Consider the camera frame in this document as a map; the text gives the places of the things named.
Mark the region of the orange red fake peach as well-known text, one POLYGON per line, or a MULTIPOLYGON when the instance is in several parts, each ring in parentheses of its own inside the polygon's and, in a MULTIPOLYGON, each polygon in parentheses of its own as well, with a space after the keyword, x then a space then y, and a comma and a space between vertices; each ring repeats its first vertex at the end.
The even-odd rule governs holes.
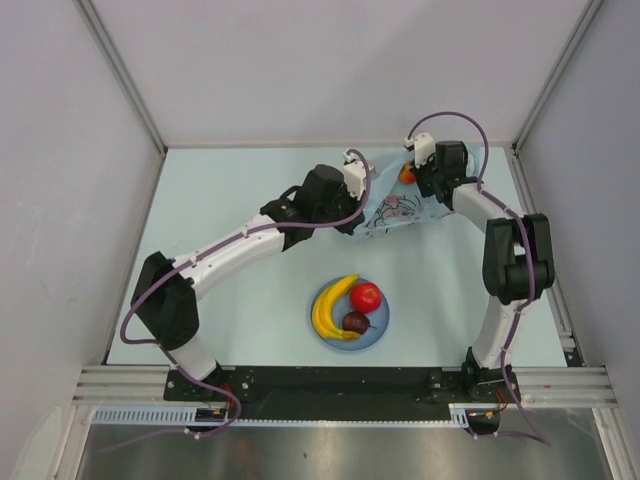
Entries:
POLYGON ((398 174, 398 181, 404 185, 412 185, 416 183, 416 176, 413 172, 413 164, 411 162, 403 164, 398 174))

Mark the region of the blue cartoon plastic bag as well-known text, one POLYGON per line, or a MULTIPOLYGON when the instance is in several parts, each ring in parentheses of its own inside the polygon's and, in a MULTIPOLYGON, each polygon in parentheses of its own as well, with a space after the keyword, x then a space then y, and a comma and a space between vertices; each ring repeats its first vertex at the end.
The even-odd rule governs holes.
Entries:
POLYGON ((399 179, 401 169, 414 159, 406 150, 385 153, 370 161, 373 167, 371 193, 364 209, 365 221, 354 231, 364 241, 414 224, 431 223, 452 214, 435 196, 422 197, 415 183, 399 179))

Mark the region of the red fake apple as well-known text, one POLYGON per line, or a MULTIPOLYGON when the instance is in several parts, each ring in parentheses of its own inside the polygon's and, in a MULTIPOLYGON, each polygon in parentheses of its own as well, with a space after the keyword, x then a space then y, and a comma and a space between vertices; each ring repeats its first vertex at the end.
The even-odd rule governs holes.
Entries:
POLYGON ((368 314, 379 309, 383 301, 383 295, 376 284, 364 282, 356 284, 351 289, 349 300, 355 311, 368 314))

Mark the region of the yellow fake banana bunch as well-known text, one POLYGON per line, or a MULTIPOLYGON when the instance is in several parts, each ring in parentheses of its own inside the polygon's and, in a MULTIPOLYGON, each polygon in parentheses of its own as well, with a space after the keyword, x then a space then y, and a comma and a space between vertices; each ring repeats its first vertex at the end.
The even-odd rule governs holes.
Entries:
POLYGON ((329 285, 317 298, 312 308, 312 324, 324 339, 354 341, 360 334, 339 328, 333 319, 333 308, 359 280, 358 274, 343 277, 329 285))

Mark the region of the dark purple fake fig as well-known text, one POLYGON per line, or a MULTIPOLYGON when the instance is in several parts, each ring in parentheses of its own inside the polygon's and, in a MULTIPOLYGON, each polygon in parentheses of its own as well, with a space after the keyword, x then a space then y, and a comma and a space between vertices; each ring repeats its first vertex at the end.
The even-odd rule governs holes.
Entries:
POLYGON ((342 319, 342 329, 347 332, 365 334, 370 329, 375 329, 369 318, 358 311, 347 313, 342 319))

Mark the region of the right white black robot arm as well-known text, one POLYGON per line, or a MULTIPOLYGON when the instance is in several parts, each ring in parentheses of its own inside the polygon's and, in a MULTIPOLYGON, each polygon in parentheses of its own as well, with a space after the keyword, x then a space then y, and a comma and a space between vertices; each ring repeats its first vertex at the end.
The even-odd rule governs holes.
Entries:
POLYGON ((469 347, 456 389, 471 402, 492 402, 516 383, 511 347, 525 310, 555 281, 550 224, 543 214, 520 214, 467 174, 461 141, 413 141, 411 171, 425 198, 433 197, 485 235, 482 279, 489 294, 485 318, 469 347))

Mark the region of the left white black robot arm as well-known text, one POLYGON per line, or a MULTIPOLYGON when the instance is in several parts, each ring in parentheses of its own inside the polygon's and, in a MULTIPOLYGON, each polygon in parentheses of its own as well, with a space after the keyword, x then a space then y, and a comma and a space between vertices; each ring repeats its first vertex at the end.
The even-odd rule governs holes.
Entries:
POLYGON ((364 220, 370 189, 370 169, 362 161, 315 166, 302 184, 266 203, 226 237, 174 259, 161 252, 148 256, 125 318, 142 321, 150 343, 186 373, 191 393, 202 400, 214 397, 221 387, 219 363, 199 337, 199 301, 228 277, 318 229, 352 234, 364 220))

